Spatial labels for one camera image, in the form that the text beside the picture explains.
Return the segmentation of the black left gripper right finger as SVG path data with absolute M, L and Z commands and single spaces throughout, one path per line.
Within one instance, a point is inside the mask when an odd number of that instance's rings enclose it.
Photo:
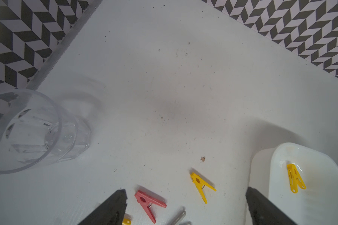
M 248 187 L 246 200 L 253 225 L 296 225 L 257 189 Z

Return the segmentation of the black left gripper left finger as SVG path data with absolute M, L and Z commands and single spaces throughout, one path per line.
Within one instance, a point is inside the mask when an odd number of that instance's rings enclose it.
M 78 225 L 121 225 L 127 207 L 125 189 L 114 192 Z

